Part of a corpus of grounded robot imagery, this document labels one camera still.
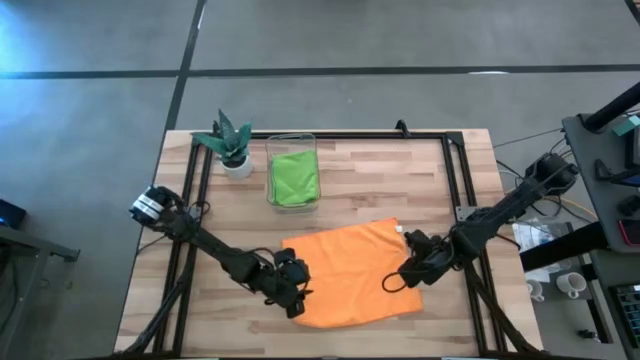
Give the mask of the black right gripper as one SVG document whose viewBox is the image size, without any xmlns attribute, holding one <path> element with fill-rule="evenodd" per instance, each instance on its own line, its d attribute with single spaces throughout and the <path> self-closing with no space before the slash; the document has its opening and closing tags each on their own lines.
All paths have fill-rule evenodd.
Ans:
<svg viewBox="0 0 640 360">
<path fill-rule="evenodd" d="M 433 285 L 449 270 L 458 269 L 455 247 L 453 241 L 450 239 L 451 235 L 451 231 L 444 237 L 440 235 L 429 236 L 421 230 L 404 233 L 406 243 L 410 249 L 410 256 L 414 251 L 431 252 L 427 260 L 428 271 L 422 276 L 405 276 L 402 273 L 405 262 L 399 267 L 398 273 L 407 287 L 414 288 L 419 283 Z"/>
</svg>

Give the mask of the white papers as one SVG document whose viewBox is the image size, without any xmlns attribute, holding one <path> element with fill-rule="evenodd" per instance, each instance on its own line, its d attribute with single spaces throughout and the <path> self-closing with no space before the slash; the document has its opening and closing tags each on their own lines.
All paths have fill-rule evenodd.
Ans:
<svg viewBox="0 0 640 360">
<path fill-rule="evenodd" d="M 520 253 L 536 246 L 550 243 L 555 238 L 563 235 L 567 227 L 561 223 L 517 223 L 512 226 L 516 242 L 520 245 Z M 572 266 L 570 259 L 553 263 L 546 267 L 525 272 L 527 280 L 535 280 L 540 283 L 551 283 L 553 274 L 569 270 Z"/>
</svg>

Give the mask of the dark metal cart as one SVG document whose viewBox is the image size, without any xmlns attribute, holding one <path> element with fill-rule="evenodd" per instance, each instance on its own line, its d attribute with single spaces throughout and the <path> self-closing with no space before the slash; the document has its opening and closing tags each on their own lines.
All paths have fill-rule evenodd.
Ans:
<svg viewBox="0 0 640 360">
<path fill-rule="evenodd" d="M 76 262 L 79 249 L 29 235 L 0 225 L 0 290 L 2 280 L 9 281 L 9 296 L 0 299 L 0 360 L 9 360 L 16 334 L 23 327 L 27 309 L 40 288 L 50 256 Z"/>
</svg>

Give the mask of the clear plastic bin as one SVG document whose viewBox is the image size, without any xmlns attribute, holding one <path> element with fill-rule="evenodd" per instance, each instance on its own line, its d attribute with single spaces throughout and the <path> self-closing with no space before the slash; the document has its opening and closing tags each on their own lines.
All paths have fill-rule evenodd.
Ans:
<svg viewBox="0 0 640 360">
<path fill-rule="evenodd" d="M 319 163 L 318 163 L 318 172 L 319 172 L 319 186 L 320 186 L 320 196 L 315 202 L 310 202 L 307 204 L 297 205 L 297 206 L 280 206 L 277 205 L 273 201 L 273 185 L 272 185 L 272 158 L 277 154 L 284 153 L 293 153 L 293 152 L 302 152 L 305 150 L 314 150 L 317 154 L 317 143 L 316 138 L 311 133 L 298 133 L 298 134 L 282 134 L 282 135 L 273 135 L 270 136 L 265 145 L 266 153 L 267 153 L 267 169 L 268 169 L 268 180 L 267 180 L 267 195 L 266 199 L 270 203 L 270 205 L 280 213 L 301 213 L 301 212 L 310 212 L 317 208 L 318 202 L 321 197 L 321 186 L 320 186 L 320 172 L 319 172 Z"/>
</svg>

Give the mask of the backlit black keyboard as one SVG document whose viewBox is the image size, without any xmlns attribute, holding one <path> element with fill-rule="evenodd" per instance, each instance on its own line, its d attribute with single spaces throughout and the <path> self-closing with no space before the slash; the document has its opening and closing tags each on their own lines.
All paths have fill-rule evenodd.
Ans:
<svg viewBox="0 0 640 360">
<path fill-rule="evenodd" d="M 613 295 L 631 345 L 640 348 L 640 284 L 614 287 Z"/>
</svg>

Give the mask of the snake plant in white pot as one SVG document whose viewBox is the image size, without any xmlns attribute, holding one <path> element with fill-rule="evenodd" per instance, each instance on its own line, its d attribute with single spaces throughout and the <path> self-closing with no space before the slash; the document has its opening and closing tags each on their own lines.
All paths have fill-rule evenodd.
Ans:
<svg viewBox="0 0 640 360">
<path fill-rule="evenodd" d="M 214 132 L 193 133 L 192 138 L 213 152 L 228 177 L 246 178 L 253 169 L 248 149 L 252 125 L 247 122 L 236 129 L 221 109 L 218 110 L 218 116 L 219 119 L 214 122 Z"/>
</svg>

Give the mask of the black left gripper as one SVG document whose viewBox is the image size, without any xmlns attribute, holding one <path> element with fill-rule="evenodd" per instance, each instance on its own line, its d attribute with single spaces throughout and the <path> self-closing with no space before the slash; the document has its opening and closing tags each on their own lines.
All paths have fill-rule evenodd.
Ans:
<svg viewBox="0 0 640 360">
<path fill-rule="evenodd" d="M 296 286 L 289 279 L 286 265 L 292 261 L 303 261 L 296 257 L 293 248 L 285 248 L 276 252 L 274 254 L 274 283 L 263 290 L 263 294 L 266 296 L 264 304 L 267 306 L 278 305 L 284 308 L 288 319 L 294 319 L 305 312 L 304 300 L 311 293 L 311 290 L 307 288 L 303 291 L 302 285 Z"/>
</svg>

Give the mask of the green microfiber towel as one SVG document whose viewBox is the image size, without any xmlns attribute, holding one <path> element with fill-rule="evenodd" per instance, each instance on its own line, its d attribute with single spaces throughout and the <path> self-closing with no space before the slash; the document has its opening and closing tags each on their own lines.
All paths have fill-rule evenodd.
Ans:
<svg viewBox="0 0 640 360">
<path fill-rule="evenodd" d="M 271 173 L 272 197 L 277 205 L 307 204 L 320 196 L 318 161 L 314 150 L 274 155 Z"/>
</svg>

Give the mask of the orange microfiber towel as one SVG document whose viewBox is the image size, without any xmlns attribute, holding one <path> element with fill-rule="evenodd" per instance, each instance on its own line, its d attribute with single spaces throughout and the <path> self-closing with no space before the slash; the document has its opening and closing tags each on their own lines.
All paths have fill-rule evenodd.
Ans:
<svg viewBox="0 0 640 360">
<path fill-rule="evenodd" d="M 397 219 L 386 218 L 282 240 L 311 275 L 305 312 L 294 322 L 338 328 L 423 310 L 420 291 L 396 274 L 408 257 L 399 229 Z"/>
</svg>

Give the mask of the phone with red case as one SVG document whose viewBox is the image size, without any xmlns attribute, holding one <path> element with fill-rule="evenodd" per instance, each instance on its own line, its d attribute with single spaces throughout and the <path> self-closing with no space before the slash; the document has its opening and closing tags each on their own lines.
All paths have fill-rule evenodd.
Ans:
<svg viewBox="0 0 640 360">
<path fill-rule="evenodd" d="M 622 219 L 618 227 L 624 242 L 630 247 L 640 247 L 640 220 Z"/>
</svg>

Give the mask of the black aluminium table frame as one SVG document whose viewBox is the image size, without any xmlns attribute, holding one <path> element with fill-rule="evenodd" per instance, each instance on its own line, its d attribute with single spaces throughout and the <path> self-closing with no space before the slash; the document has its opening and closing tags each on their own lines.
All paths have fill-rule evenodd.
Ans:
<svg viewBox="0 0 640 360">
<path fill-rule="evenodd" d="M 250 144 L 253 170 L 229 179 L 190 131 L 167 133 L 154 182 L 210 208 L 203 226 L 239 248 L 277 250 L 283 239 L 393 217 L 445 233 L 460 210 L 503 195 L 488 132 L 319 130 L 321 198 L 316 209 L 283 214 L 267 200 L 271 132 Z M 214 358 L 475 357 L 509 342 L 462 272 L 420 290 L 420 312 L 363 326 L 314 329 L 233 282 L 187 245 L 144 231 L 114 355 L 117 360 Z"/>
</svg>

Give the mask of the black round pole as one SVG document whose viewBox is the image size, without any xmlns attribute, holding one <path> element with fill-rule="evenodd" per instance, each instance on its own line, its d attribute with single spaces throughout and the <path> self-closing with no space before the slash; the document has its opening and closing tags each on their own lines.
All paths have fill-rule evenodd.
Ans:
<svg viewBox="0 0 640 360">
<path fill-rule="evenodd" d="M 583 120 L 583 127 L 591 132 L 598 132 L 638 103 L 640 81 Z"/>
</svg>

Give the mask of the black computer mouse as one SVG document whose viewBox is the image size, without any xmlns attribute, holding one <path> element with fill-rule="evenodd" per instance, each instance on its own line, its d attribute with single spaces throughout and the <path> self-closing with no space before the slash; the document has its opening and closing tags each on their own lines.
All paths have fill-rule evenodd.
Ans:
<svg viewBox="0 0 640 360">
<path fill-rule="evenodd" d="M 616 209 L 624 216 L 632 216 L 640 211 L 640 195 L 631 195 L 621 200 Z"/>
</svg>

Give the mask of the black device box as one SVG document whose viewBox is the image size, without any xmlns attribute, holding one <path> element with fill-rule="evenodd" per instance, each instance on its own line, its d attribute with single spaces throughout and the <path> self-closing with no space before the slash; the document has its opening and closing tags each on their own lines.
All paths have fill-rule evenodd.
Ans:
<svg viewBox="0 0 640 360">
<path fill-rule="evenodd" d="M 23 208 L 0 199 L 0 226 L 20 229 L 26 215 Z"/>
</svg>

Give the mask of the small teal box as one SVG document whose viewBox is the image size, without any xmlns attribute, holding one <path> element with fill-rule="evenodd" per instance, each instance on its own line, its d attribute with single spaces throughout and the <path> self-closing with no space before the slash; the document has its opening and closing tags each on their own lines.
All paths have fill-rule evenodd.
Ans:
<svg viewBox="0 0 640 360">
<path fill-rule="evenodd" d="M 613 132 L 617 136 L 622 137 L 632 132 L 638 126 L 640 126 L 640 117 L 637 115 L 623 117 L 622 120 L 613 127 Z"/>
</svg>

